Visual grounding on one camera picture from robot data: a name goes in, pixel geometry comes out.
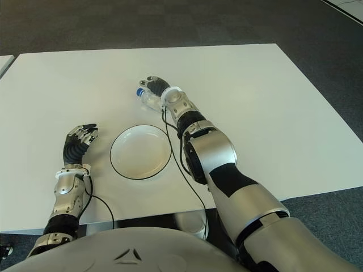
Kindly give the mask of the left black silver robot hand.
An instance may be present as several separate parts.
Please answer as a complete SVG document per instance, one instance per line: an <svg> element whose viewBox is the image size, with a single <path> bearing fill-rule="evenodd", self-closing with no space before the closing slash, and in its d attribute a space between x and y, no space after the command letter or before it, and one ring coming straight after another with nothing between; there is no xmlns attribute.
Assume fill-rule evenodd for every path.
<svg viewBox="0 0 363 272"><path fill-rule="evenodd" d="M89 146L98 137L97 124L78 125L66 135L63 148L64 166L82 164L82 158Z"/></svg>

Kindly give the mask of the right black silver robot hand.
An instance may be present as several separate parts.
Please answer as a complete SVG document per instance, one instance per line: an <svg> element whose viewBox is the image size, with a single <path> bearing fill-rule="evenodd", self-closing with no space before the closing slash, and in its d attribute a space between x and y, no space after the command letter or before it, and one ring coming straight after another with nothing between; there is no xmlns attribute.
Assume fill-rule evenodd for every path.
<svg viewBox="0 0 363 272"><path fill-rule="evenodd" d="M161 97L162 93L170 87L164 79L158 76L149 76L146 79L140 80L141 88L150 90L154 95Z"/></svg>

